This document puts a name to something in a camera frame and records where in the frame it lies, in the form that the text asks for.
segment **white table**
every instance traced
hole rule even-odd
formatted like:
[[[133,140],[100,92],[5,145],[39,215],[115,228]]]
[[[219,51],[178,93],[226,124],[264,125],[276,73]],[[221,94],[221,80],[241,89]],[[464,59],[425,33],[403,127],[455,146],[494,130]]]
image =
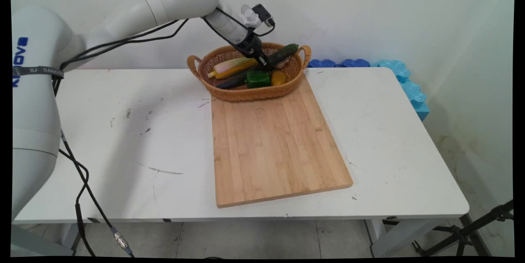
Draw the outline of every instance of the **white table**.
[[[66,74],[57,102],[73,153],[113,222],[364,219],[378,257],[468,212],[389,69],[305,74],[353,186],[223,209],[215,203],[210,93],[189,70],[76,70]],[[71,161],[59,155],[15,223],[75,223],[81,186]],[[84,218],[103,221],[87,193],[80,203]],[[392,216],[403,220],[386,233],[381,219]]]

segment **wooden cutting board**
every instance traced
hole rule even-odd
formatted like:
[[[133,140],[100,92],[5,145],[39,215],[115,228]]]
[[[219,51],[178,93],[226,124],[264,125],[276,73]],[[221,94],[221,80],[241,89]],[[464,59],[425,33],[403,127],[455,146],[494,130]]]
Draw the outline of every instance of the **wooden cutting board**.
[[[217,206],[349,188],[353,181],[303,75],[289,94],[212,97]]]

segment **strap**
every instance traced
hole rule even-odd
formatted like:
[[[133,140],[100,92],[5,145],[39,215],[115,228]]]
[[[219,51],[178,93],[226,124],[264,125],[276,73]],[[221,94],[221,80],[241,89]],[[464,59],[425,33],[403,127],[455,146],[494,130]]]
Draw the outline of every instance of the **strap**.
[[[29,74],[50,74],[58,78],[64,78],[64,71],[46,67],[46,66],[37,66],[37,67],[13,67],[13,76],[18,75],[29,75]]]

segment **cable connector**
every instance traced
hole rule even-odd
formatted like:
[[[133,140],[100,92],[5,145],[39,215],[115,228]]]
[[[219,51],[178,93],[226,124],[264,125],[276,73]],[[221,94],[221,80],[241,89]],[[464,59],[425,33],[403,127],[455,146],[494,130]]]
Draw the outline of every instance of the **cable connector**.
[[[131,255],[131,249],[129,248],[129,244],[124,238],[123,235],[120,234],[120,232],[117,231],[115,227],[111,228],[111,232],[113,233],[113,236],[115,237],[116,242],[120,245],[120,248],[126,251],[128,255]]]

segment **table leg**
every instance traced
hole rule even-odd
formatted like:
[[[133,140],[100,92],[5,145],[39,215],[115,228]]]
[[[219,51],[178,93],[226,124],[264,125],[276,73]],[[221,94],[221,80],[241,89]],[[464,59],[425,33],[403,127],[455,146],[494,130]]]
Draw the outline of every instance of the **table leg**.
[[[391,255],[431,231],[441,222],[442,220],[439,219],[402,220],[388,233],[381,235],[377,241],[373,242],[372,254],[375,258]]]
[[[11,224],[11,247],[40,256],[72,256],[73,250]]]
[[[370,233],[370,239],[372,240],[372,244],[375,244],[379,237],[386,235],[386,229],[382,219],[373,219],[365,221],[366,227],[368,228],[368,232]]]

